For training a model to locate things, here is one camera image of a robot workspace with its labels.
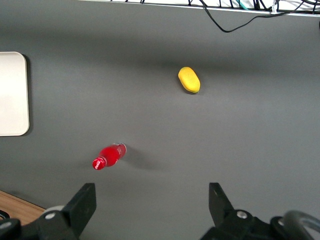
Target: gray table surface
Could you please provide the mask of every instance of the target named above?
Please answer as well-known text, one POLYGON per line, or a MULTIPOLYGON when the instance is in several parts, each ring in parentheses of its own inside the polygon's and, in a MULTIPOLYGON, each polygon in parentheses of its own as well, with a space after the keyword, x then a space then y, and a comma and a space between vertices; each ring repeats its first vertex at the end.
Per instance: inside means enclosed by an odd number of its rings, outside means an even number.
MULTIPOLYGON (((225 28, 254 16, 212 13, 225 28)), ((3 0, 0 23, 0 50, 27 57, 30 105, 28 133, 0 137, 0 189, 48 208, 95 183, 81 239, 199 239, 210 182, 266 222, 320 217, 319 18, 225 34, 203 9, 3 0), (118 141, 127 155, 95 171, 118 141)))

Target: black cable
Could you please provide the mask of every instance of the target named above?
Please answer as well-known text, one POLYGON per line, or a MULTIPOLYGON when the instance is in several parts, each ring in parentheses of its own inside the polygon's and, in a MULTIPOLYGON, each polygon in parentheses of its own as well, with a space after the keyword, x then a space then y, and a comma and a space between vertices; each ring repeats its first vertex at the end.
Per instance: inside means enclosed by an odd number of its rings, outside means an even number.
POLYGON ((205 2, 203 0, 199 0, 201 3, 202 3, 202 6, 206 12, 206 14, 210 17, 210 19, 214 22, 214 24, 224 33, 232 33, 234 32, 235 30, 238 30, 246 25, 248 25, 249 23, 251 23, 253 20, 255 19, 268 19, 268 18, 275 18, 275 17, 279 17, 279 16, 283 16, 283 15, 287 15, 287 14, 291 14, 291 13, 294 13, 296 10, 298 10, 301 5, 305 2, 305 0, 302 0, 301 4, 295 9, 295 10, 292 10, 292 11, 286 11, 286 12, 281 12, 281 13, 278 13, 278 14, 271 14, 271 15, 259 15, 259 16, 255 16, 254 18, 252 18, 250 21, 246 22, 245 24, 241 25, 241 26, 238 26, 232 30, 225 30, 223 29, 218 23, 217 21, 213 18, 213 16, 211 15, 211 13, 209 12, 205 2))
POLYGON ((306 227, 320 233, 320 220, 301 211, 289 211, 283 217, 283 228, 291 240, 314 240, 306 227))
MULTIPOLYGON (((305 11, 295 11, 296 14, 310 14, 310 10, 305 11)), ((320 14, 320 11, 315 11, 314 14, 320 14)))
POLYGON ((256 7, 257 7, 257 10, 261 10, 259 0, 256 0, 256 7))
POLYGON ((262 4, 262 6, 263 6, 264 10, 266 11, 266 10, 267 10, 267 8, 266 8, 265 3, 264 3, 262 0, 260 0, 260 3, 262 4))
POLYGON ((318 3, 314 3, 314 2, 312 2, 312 1, 309 1, 309 0, 305 0, 304 1, 306 4, 310 4, 310 5, 317 5, 317 6, 319 6, 320 5, 320 2, 318 2, 318 3))
POLYGON ((257 7, 258 7, 258 6, 257 6, 257 4, 256 4, 256 1, 253 0, 253 8, 254 8, 254 10, 258 10, 257 7))
POLYGON ((231 8, 234 9, 234 5, 232 3, 232 0, 230 0, 231 8))
POLYGON ((314 4, 313 10, 312 10, 312 14, 315 14, 317 3, 318 3, 318 0, 315 0, 315 4, 314 4))

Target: yellow toy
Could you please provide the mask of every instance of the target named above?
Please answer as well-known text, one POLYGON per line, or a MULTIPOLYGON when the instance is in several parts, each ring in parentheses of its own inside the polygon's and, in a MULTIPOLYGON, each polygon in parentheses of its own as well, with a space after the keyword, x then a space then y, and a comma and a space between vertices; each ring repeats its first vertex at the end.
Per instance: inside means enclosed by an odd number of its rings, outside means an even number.
POLYGON ((196 94, 200 90, 200 80, 192 68, 185 66, 181 68, 178 77, 182 86, 189 92, 196 94))

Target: white board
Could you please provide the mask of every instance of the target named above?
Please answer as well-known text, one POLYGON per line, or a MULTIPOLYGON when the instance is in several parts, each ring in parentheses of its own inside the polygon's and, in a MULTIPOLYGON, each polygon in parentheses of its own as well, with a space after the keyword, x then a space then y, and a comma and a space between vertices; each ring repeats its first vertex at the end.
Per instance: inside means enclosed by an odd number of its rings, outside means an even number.
POLYGON ((0 136, 29 129, 27 64, 18 52, 0 52, 0 136))

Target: plastic bottle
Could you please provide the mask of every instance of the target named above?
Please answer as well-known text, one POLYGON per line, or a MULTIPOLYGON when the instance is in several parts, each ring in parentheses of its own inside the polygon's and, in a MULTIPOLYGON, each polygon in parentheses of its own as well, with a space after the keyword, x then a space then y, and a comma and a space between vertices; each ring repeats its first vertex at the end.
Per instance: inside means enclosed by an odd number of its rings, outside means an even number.
POLYGON ((101 170, 104 167, 111 167, 117 163, 127 152, 127 147, 122 142, 114 143, 105 147, 99 153, 99 156, 93 160, 92 166, 96 170, 101 170))

